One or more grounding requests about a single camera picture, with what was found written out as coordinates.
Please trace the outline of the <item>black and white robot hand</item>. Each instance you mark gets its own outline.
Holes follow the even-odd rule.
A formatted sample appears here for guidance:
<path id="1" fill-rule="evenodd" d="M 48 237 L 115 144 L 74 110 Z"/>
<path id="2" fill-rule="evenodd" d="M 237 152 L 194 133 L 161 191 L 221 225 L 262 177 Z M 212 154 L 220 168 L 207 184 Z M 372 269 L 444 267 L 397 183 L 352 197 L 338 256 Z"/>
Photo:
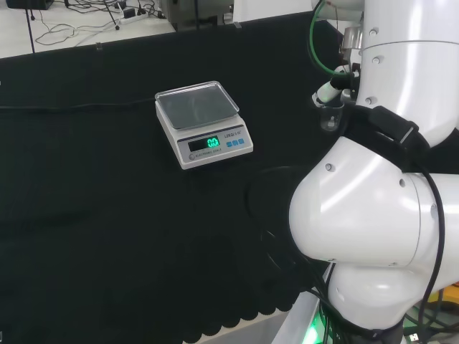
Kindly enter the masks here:
<path id="1" fill-rule="evenodd" d="M 334 75 L 311 96 L 316 108 L 339 108 L 344 103 L 355 103 L 358 95 L 360 71 L 348 65 L 338 66 Z"/>

